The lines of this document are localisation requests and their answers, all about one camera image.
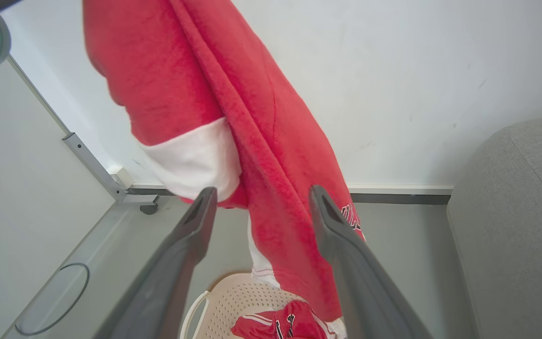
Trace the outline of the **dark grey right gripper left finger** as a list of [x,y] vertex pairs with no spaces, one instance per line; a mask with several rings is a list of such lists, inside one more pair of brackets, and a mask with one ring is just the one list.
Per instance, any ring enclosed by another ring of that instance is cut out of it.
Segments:
[[217,190],[203,189],[103,325],[95,339],[177,339],[195,266],[205,257]]

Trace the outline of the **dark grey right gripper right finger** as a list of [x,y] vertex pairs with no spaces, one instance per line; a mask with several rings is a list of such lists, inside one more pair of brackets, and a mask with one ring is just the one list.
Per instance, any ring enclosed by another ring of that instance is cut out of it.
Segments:
[[430,339],[411,305],[329,193],[310,188],[318,250],[331,265],[349,339]]

